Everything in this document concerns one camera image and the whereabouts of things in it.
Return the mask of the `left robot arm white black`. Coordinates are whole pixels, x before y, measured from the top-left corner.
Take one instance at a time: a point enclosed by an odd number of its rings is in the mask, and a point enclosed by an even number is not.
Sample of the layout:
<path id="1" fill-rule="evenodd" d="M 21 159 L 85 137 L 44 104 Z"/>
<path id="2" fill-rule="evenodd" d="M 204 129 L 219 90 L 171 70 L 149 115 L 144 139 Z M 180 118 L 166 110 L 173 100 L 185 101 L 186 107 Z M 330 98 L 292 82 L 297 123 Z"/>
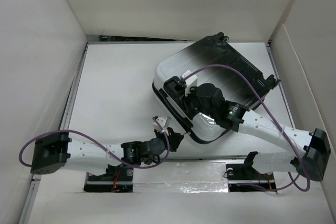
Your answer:
<path id="1" fill-rule="evenodd" d="M 171 152 L 176 152 L 184 136 L 168 127 L 155 130 L 149 141 L 133 141 L 121 144 L 101 144 L 85 135 L 86 142 L 69 137 L 69 133 L 83 136 L 72 130 L 44 133 L 34 142 L 30 173 L 47 175 L 60 169 L 76 170 L 100 175 L 112 180 L 117 166 L 149 169 L 159 166 Z"/>

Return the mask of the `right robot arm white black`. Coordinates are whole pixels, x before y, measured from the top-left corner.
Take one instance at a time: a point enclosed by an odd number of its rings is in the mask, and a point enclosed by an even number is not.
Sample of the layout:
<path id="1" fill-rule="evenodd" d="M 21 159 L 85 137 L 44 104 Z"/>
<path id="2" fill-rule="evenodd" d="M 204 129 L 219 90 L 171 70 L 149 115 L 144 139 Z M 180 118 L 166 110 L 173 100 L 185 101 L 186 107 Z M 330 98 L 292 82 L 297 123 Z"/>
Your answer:
<path id="1" fill-rule="evenodd" d="M 324 130 L 298 130 L 276 123 L 253 110 L 224 99 L 211 83 L 187 83 L 183 101 L 193 117 L 193 132 L 203 139 L 219 137 L 225 130 L 251 135 L 282 148 L 281 152 L 252 151 L 244 161 L 243 174 L 255 178 L 260 173 L 296 172 L 315 182 L 323 181 L 331 148 Z"/>

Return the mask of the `white black hard-shell suitcase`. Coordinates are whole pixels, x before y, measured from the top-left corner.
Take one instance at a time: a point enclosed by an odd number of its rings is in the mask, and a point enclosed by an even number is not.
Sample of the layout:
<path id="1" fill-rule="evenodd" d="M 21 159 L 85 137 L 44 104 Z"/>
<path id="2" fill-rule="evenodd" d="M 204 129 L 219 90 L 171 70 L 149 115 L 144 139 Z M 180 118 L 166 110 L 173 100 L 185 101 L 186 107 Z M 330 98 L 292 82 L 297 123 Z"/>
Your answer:
<path id="1" fill-rule="evenodd" d="M 176 52 L 155 67 L 152 88 L 185 131 L 191 132 L 193 141 L 209 144 L 219 137 L 203 140 L 193 132 L 194 115 L 182 110 L 181 94 L 185 87 L 181 74 L 190 70 L 197 75 L 197 86 L 211 83 L 219 88 L 225 100 L 237 102 L 254 110 L 260 106 L 255 95 L 264 99 L 280 82 L 271 71 L 263 43 L 232 43 L 223 33 L 206 36 Z"/>

